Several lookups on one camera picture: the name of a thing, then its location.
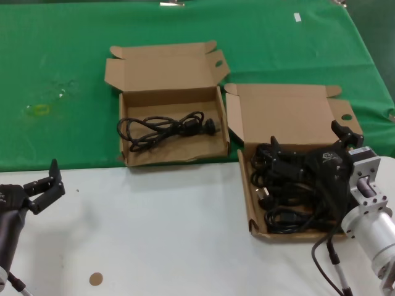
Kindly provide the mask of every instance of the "open cardboard box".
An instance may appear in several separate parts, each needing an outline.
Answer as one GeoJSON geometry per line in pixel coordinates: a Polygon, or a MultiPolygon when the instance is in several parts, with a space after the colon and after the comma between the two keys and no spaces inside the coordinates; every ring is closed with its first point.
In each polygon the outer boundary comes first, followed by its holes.
{"type": "Polygon", "coordinates": [[[256,146],[270,143],[275,136],[285,148],[308,151],[330,145],[338,140],[331,122],[348,126],[362,134],[350,103],[330,99],[341,93],[339,86],[301,84],[226,84],[229,128],[244,141],[238,151],[248,228],[253,236],[282,239],[315,239],[321,232],[270,234],[264,220],[265,210],[258,205],[256,187],[250,182],[251,157],[256,146]]]}
{"type": "MultiPolygon", "coordinates": [[[[217,84],[230,70],[217,43],[162,46],[112,46],[118,59],[107,59],[105,81],[123,93],[119,96],[119,117],[163,116],[176,120],[194,111],[212,118],[215,135],[174,136],[144,152],[129,151],[131,143],[121,139],[120,151],[127,166],[150,163],[188,162],[199,158],[226,156],[229,149],[228,123],[217,84]]],[[[125,133],[126,124],[122,126],[125,133]]],[[[152,130],[137,123],[131,135],[139,138],[152,130]]]]}

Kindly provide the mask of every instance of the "yellow stain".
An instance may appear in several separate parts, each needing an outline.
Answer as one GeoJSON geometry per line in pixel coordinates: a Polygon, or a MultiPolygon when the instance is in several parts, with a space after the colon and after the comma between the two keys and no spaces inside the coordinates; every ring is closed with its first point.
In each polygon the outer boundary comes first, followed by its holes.
{"type": "Polygon", "coordinates": [[[47,104],[38,104],[33,107],[35,115],[47,115],[49,113],[49,106],[47,104]]]}

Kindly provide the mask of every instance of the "cable connector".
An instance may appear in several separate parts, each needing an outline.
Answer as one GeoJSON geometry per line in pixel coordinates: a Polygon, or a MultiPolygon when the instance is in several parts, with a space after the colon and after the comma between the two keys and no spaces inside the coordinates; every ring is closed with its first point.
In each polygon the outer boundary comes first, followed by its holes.
{"type": "Polygon", "coordinates": [[[20,279],[15,277],[12,273],[8,274],[8,281],[11,283],[14,289],[19,293],[21,293],[26,288],[26,285],[20,279]]]}
{"type": "Polygon", "coordinates": [[[344,296],[353,296],[350,287],[348,287],[346,289],[342,289],[342,291],[343,291],[344,296]]]}
{"type": "Polygon", "coordinates": [[[265,211],[269,211],[277,206],[276,200],[272,195],[269,194],[269,191],[266,187],[263,190],[256,189],[258,196],[258,204],[265,211]]]}
{"type": "Polygon", "coordinates": [[[295,213],[283,212],[280,213],[280,221],[282,223],[290,224],[290,223],[302,221],[302,218],[297,216],[295,213]]]}
{"type": "Polygon", "coordinates": [[[175,130],[172,131],[173,134],[180,134],[182,131],[186,137],[197,135],[201,129],[201,123],[196,118],[185,121],[181,127],[177,127],[176,124],[172,124],[172,126],[175,127],[175,130]]]}
{"type": "Polygon", "coordinates": [[[210,136],[215,135],[215,133],[217,132],[217,128],[215,127],[215,123],[212,118],[206,120],[203,126],[203,130],[205,134],[208,134],[210,136]]]}
{"type": "Polygon", "coordinates": [[[333,247],[332,241],[328,240],[326,243],[326,247],[328,248],[328,253],[329,253],[329,258],[332,262],[333,265],[337,265],[340,263],[340,259],[338,254],[335,251],[335,248],[333,247]]]}

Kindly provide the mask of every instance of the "green tablecloth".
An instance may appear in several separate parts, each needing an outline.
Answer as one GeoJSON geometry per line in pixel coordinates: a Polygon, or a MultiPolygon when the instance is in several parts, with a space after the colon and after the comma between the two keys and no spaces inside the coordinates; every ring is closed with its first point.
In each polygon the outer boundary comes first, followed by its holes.
{"type": "MultiPolygon", "coordinates": [[[[215,39],[228,82],[338,84],[378,154],[395,156],[394,104],[346,10],[329,0],[0,6],[0,170],[117,167],[111,45],[215,39]],[[298,12],[301,22],[296,22],[298,12]]],[[[235,161],[236,145],[229,158],[235,161]]]]}

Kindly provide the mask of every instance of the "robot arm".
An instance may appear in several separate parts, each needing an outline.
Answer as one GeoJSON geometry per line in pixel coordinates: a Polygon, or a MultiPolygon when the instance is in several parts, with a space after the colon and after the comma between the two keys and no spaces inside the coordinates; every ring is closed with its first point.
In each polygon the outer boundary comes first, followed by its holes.
{"type": "Polygon", "coordinates": [[[362,147],[363,136],[336,121],[332,130],[339,141],[308,152],[306,165],[344,233],[357,240],[372,261],[383,295],[395,296],[395,224],[388,198],[376,183],[380,158],[362,147]]]}
{"type": "Polygon", "coordinates": [[[52,161],[47,178],[23,187],[0,185],[0,292],[9,280],[22,295],[30,295],[23,282],[10,273],[19,235],[25,225],[26,213],[30,210],[37,215],[64,194],[62,176],[56,160],[52,161]],[[30,197],[37,194],[41,195],[30,200],[30,197]]]}
{"type": "Polygon", "coordinates": [[[369,147],[348,153],[352,162],[349,188],[357,206],[343,218],[341,227],[348,237],[358,241],[372,261],[383,295],[394,296],[395,224],[392,210],[387,207],[388,198],[376,184],[380,158],[369,147]]]}

